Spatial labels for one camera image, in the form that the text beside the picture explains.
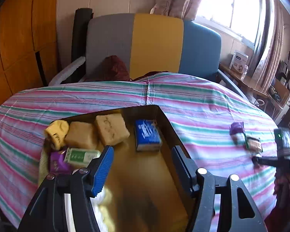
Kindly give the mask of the person's right hand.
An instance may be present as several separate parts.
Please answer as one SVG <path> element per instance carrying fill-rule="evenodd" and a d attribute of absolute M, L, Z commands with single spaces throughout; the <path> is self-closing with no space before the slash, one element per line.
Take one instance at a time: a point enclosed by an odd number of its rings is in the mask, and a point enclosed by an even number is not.
<path fill-rule="evenodd" d="M 290 173 L 282 174 L 277 171 L 274 184 L 273 195 L 277 198 L 276 205 L 285 208 L 290 202 Z"/>

